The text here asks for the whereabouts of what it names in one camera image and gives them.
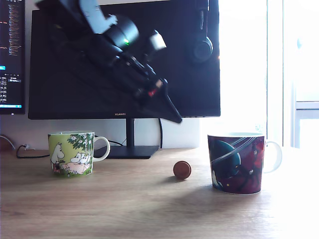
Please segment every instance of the headphones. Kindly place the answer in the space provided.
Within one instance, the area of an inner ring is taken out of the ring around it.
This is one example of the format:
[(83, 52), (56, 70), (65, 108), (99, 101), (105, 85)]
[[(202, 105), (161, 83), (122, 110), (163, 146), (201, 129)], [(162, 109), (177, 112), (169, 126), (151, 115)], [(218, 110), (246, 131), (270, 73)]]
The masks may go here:
[(213, 53), (213, 44), (207, 36), (209, 0), (196, 0), (196, 10), (200, 21), (191, 54), (195, 63), (204, 63)]

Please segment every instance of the moomin mug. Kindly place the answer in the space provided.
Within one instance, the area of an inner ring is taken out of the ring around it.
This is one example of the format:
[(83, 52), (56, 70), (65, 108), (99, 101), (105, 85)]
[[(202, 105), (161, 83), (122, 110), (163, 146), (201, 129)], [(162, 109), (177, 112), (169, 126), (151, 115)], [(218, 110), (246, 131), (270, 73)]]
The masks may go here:
[[(106, 153), (93, 157), (94, 142), (104, 140)], [(56, 175), (74, 177), (88, 175), (93, 171), (93, 162), (106, 159), (110, 143), (105, 137), (95, 137), (92, 131), (64, 131), (48, 134), (50, 164)]]

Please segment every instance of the white mug handle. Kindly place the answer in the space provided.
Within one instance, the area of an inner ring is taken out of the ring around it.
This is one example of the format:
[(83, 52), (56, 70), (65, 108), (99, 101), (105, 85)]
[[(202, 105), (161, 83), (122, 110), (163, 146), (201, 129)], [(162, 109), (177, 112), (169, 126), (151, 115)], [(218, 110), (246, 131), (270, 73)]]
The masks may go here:
[(276, 142), (273, 142), (273, 141), (266, 141), (266, 144), (265, 144), (265, 147), (270, 144), (270, 143), (273, 143), (275, 145), (275, 148), (276, 148), (276, 151), (277, 151), (277, 159), (276, 159), (276, 162), (273, 166), (273, 168), (270, 170), (270, 171), (263, 171), (264, 173), (271, 173), (271, 172), (274, 172), (275, 170), (277, 170), (279, 168), (279, 166), (281, 165), (281, 162), (283, 161), (283, 152), (281, 150), (281, 147), (279, 146), (279, 144), (277, 144)]
[(105, 154), (102, 157), (100, 157), (100, 158), (93, 157), (93, 162), (100, 162), (100, 161), (106, 159), (106, 157), (109, 156), (109, 153), (111, 150), (110, 142), (105, 137), (101, 137), (101, 136), (95, 137), (93, 141), (96, 142), (99, 139), (102, 139), (105, 141), (107, 149), (106, 149)]

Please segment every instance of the white wall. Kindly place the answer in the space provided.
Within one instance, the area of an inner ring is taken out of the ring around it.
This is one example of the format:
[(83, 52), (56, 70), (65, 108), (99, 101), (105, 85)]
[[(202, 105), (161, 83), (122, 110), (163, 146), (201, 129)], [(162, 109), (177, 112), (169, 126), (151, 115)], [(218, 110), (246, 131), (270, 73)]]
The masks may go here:
[[(99, 0), (99, 4), (123, 3), (147, 0)], [(31, 14), (37, 9), (33, 0), (26, 0), (26, 103), (28, 104), (28, 82), (30, 67)], [(8, 135), (15, 145), (29, 144), (33, 148), (47, 149), (47, 134), (60, 130), (93, 130), (96, 135), (123, 142), (126, 138), (124, 119), (89, 120), (29, 120), (23, 116), (1, 116), (1, 134)], [(159, 145), (160, 134), (156, 119), (135, 121), (136, 145)], [(198, 147), (200, 142), (200, 120), (184, 119), (181, 125), (163, 120), (163, 146), (167, 148)]]

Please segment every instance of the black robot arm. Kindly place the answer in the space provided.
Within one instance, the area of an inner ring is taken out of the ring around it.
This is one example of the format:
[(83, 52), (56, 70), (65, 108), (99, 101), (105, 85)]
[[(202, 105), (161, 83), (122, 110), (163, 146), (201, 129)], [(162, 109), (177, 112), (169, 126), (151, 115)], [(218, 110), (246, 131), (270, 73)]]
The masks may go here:
[(152, 54), (165, 48), (161, 35), (154, 31), (145, 45), (145, 60), (140, 63), (126, 50), (137, 40), (135, 24), (124, 16), (104, 16), (96, 0), (36, 0), (38, 8), (50, 16), (73, 47), (83, 51), (119, 90), (132, 96), (141, 109), (153, 98), (161, 97), (167, 120), (182, 119), (167, 94), (167, 81), (148, 64)]

